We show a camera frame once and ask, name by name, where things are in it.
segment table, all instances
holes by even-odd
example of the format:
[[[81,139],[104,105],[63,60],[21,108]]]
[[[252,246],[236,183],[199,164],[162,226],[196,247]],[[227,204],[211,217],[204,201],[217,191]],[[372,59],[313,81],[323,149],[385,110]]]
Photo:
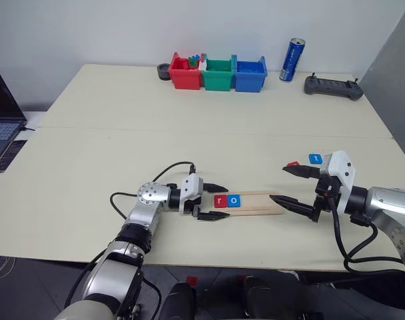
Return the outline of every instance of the table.
[[[25,118],[27,119],[27,128],[36,130],[40,120],[44,117],[45,111],[25,111],[23,112]],[[34,131],[26,130],[21,131],[16,136],[15,140],[28,140],[32,137]]]
[[[102,69],[106,70],[105,87],[109,88],[105,91],[101,90],[104,86],[95,90],[97,86],[93,85],[100,83]],[[154,88],[149,86],[146,93],[149,102],[142,105],[143,86],[137,85],[137,78],[142,79],[149,72],[156,77],[156,71],[141,69],[84,66],[55,102],[38,133],[0,180],[0,239],[3,237],[0,255],[89,261],[115,237],[123,223],[109,205],[109,195],[115,191],[135,192],[161,169],[181,160],[193,160],[205,182],[224,185],[231,191],[276,190],[312,203],[316,181],[289,175],[281,170],[282,166],[291,161],[307,164],[312,152],[327,154],[344,149],[356,167],[356,185],[405,188],[405,156],[366,100],[355,104],[338,97],[303,95],[298,101],[307,109],[313,108],[312,112],[306,110],[306,118],[297,118],[296,126],[285,125],[290,121],[284,120],[290,118],[276,119],[277,126],[272,126],[265,121],[272,112],[268,107],[271,98],[272,108],[276,107],[281,115],[291,117],[304,108],[292,103],[288,108],[281,107],[269,92],[265,93],[269,96],[266,100],[257,100],[257,94],[247,93],[258,103],[252,109],[247,108],[247,112],[244,103],[239,105],[234,109],[238,110],[236,117],[224,118],[224,125],[220,126],[216,119],[210,122],[210,117],[199,108],[186,114],[178,110],[183,110],[185,101],[190,108],[198,105],[201,99],[206,99],[204,95],[211,97],[216,108],[225,109],[231,101],[246,100],[245,95],[236,99],[234,95],[238,93],[233,91],[175,91],[167,87],[171,83],[148,79]],[[140,88],[130,89],[136,95],[136,103],[129,102],[133,95],[125,91],[126,85],[119,81],[119,75],[129,85]],[[277,85],[273,78],[275,73],[270,74],[266,91],[276,90],[278,97],[295,86],[279,82]],[[109,84],[114,79],[117,85]],[[155,91],[165,94],[163,101],[153,98]],[[102,106],[107,99],[114,98],[109,111],[105,111]],[[161,109],[161,103],[169,112]],[[328,108],[331,105],[342,106],[335,111],[340,115],[336,117],[337,130],[327,121],[335,117]],[[249,123],[240,127],[248,123],[243,117],[252,119],[256,108],[261,119],[258,125]],[[144,112],[148,109],[164,110],[163,115],[175,125],[150,117],[152,111]],[[325,121],[321,121],[324,130],[308,125],[319,123],[321,115],[326,115]],[[354,125],[343,121],[352,118]],[[370,130],[362,122],[369,123]],[[178,183],[186,172],[186,167],[179,167],[161,182]],[[135,200],[118,197],[116,201],[127,213]],[[367,228],[351,224],[346,216],[341,222],[347,249],[369,233]],[[392,242],[382,233],[361,254],[398,256]],[[294,213],[231,217],[207,223],[164,212],[145,263],[343,270],[328,213],[323,213],[320,222],[314,224]],[[390,263],[361,266],[383,267],[400,266]]]
[[[176,90],[149,67],[85,65],[42,127],[192,131],[217,134],[391,138],[367,98],[307,95],[308,73],[291,83],[270,72],[260,93]],[[351,75],[323,75],[338,80]]]

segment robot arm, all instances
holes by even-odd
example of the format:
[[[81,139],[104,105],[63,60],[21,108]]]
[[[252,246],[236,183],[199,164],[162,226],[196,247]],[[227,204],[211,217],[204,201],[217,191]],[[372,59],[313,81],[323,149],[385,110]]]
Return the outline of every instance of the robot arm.
[[[290,211],[309,217],[314,222],[318,222],[322,210],[332,211],[333,214],[336,211],[338,214],[349,214],[351,222],[355,224],[371,226],[373,230],[379,228],[392,240],[405,265],[405,190],[378,187],[367,190],[353,186],[355,169],[344,151],[327,155],[321,168],[294,165],[284,167],[283,170],[299,177],[318,179],[314,205],[306,205],[283,195],[271,195],[272,200]],[[352,255],[346,252],[343,256],[345,267],[349,262],[364,262],[364,260],[401,262],[399,259],[389,257],[352,260]]]
[[[169,208],[192,213],[201,203],[202,194],[203,179],[195,173],[183,179],[182,189],[157,182],[142,185],[119,234],[87,277],[82,300],[68,306],[55,320],[128,317],[141,289],[141,267],[151,250],[160,212]]]

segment energy drink can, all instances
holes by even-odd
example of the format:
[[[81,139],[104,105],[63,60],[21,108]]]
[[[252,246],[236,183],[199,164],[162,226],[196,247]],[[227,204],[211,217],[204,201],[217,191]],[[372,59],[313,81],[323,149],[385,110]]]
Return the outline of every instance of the energy drink can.
[[[294,73],[296,72],[297,64],[302,55],[305,40],[293,38],[290,40],[287,55],[285,56],[284,65],[280,73],[280,79],[286,82],[293,80]]]

